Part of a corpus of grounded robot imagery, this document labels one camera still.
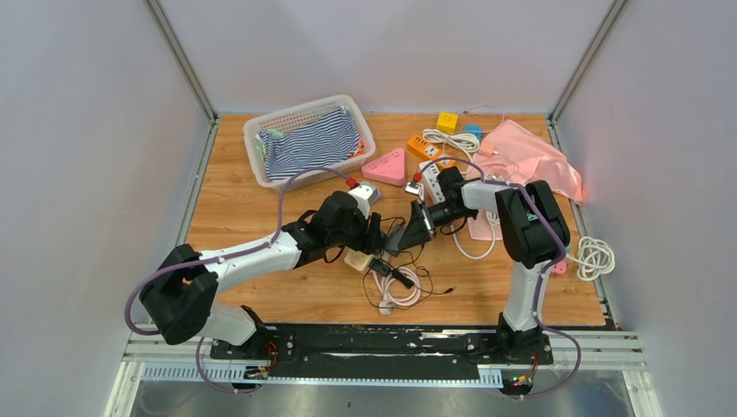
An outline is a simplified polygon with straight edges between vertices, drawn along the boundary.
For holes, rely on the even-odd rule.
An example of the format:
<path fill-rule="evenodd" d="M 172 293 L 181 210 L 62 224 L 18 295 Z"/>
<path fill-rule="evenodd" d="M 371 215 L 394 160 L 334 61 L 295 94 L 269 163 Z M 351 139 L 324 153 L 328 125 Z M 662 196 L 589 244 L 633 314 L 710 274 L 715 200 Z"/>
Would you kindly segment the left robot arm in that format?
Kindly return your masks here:
<path fill-rule="evenodd" d="M 277 271 L 326 260 L 333 248 L 366 252 L 379 236 L 380 216 L 372 212 L 376 192 L 367 185 L 329 195 L 271 235 L 230 248 L 197 252 L 174 248 L 134 295 L 169 345 L 195 337 L 226 341 L 246 359 L 259 357 L 266 335 L 245 307 L 216 302 L 227 289 Z"/>

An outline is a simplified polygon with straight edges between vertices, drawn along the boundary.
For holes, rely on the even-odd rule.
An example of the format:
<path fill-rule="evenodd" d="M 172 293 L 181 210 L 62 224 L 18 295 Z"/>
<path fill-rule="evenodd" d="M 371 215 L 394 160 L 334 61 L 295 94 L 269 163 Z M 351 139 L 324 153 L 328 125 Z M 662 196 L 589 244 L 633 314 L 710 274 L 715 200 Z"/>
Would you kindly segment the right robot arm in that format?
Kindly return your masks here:
<path fill-rule="evenodd" d="M 437 176 L 442 201 L 411 204 L 407 225 L 392 231 L 385 249 L 392 255 L 421 246 L 443 226 L 496 212 L 504 248 L 513 262 L 511 288 L 495 331 L 496 350 L 518 362 L 542 344 L 541 304 L 552 267 L 563 260 L 570 243 L 568 225 L 545 181 L 511 186 L 466 180 L 456 167 Z"/>

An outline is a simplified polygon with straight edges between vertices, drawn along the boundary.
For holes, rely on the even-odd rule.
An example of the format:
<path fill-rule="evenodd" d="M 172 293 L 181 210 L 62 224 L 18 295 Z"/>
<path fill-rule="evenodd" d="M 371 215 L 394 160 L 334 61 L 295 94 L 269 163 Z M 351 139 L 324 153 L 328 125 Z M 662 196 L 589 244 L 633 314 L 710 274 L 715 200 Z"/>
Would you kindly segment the beige wooden cube socket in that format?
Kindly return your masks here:
<path fill-rule="evenodd" d="M 351 248 L 346 249 L 343 261 L 355 271 L 365 274 L 370 270 L 371 262 L 375 259 L 373 255 L 367 255 L 361 251 L 355 251 Z"/>

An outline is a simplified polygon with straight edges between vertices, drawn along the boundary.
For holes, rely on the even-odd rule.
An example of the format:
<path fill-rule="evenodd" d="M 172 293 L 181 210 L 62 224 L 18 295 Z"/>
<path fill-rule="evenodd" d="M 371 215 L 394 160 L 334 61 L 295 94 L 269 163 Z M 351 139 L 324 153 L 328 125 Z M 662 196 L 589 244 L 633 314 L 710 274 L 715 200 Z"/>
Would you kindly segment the white power strip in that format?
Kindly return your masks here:
<path fill-rule="evenodd" d="M 425 167 L 428 168 L 422 172 L 422 184 L 426 195 L 426 201 L 432 202 L 433 204 L 444 202 L 445 197 L 442 193 L 440 183 L 438 182 L 438 175 L 441 173 L 441 170 L 435 163 L 430 161 L 420 162 L 418 165 L 419 169 L 424 169 Z"/>

